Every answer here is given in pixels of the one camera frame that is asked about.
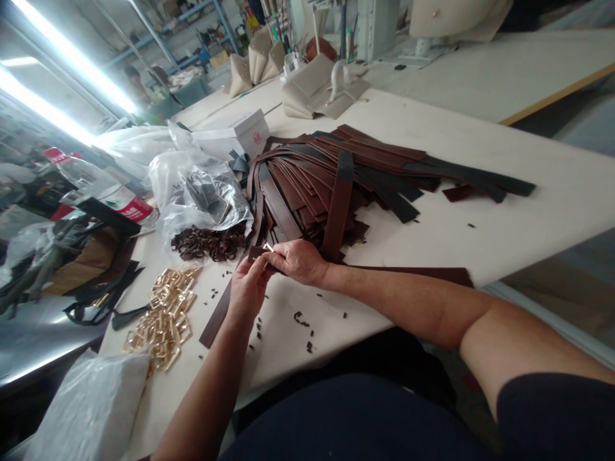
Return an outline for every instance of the beige bag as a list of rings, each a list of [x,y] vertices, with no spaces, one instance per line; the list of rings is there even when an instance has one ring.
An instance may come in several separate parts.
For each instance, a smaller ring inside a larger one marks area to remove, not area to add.
[[[252,89],[248,64],[241,56],[231,55],[231,85],[229,96],[235,97]]]
[[[336,80],[335,94],[332,90],[333,76]],[[322,113],[336,120],[353,103],[365,102],[359,98],[369,87],[366,81],[351,78],[343,61],[334,65],[321,53],[303,69],[290,75],[282,88],[284,113],[297,118],[314,118],[315,113]]]
[[[248,59],[250,61],[250,78],[252,83],[258,85],[269,60],[269,50],[273,44],[269,36],[269,30],[261,29],[254,34],[254,38],[248,46]]]
[[[284,51],[284,44],[282,40],[278,40],[275,45],[269,50],[269,57],[267,64],[263,69],[261,75],[261,81],[269,80],[280,73],[280,70],[284,67],[284,57],[286,52]]]

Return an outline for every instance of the pile of gold buckles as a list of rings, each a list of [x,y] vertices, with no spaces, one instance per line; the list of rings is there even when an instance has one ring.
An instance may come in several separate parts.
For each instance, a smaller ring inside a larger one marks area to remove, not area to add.
[[[151,370],[171,368],[181,353],[181,345],[192,336],[187,314],[197,295],[190,288],[201,269],[165,269],[149,292],[151,309],[128,332],[124,350],[150,347]]]

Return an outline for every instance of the person's left hand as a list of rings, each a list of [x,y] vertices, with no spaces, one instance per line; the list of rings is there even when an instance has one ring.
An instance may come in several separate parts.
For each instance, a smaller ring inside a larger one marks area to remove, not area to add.
[[[235,269],[231,285],[229,314],[247,316],[254,321],[265,300],[267,282],[274,274],[266,270],[265,258],[259,256],[254,262],[245,258]]]

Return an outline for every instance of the white cardboard box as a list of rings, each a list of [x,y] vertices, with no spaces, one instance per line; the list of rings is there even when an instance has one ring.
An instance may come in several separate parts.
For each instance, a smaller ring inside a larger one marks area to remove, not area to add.
[[[254,159],[262,153],[269,137],[265,114],[258,109],[231,117],[224,117],[192,133],[193,139],[207,154],[231,160],[230,151],[246,153]]]

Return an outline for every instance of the hand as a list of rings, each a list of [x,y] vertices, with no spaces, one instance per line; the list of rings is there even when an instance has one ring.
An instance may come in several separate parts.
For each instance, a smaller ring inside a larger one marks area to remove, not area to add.
[[[322,259],[314,245],[305,240],[278,243],[274,245],[273,252],[262,257],[304,285],[321,286],[329,269],[329,263]]]
[[[261,310],[265,300],[267,282],[274,274],[265,270],[267,262],[258,257],[254,262],[245,258],[235,269],[231,281],[231,301],[229,314],[237,314],[239,318],[249,318],[250,324]]]

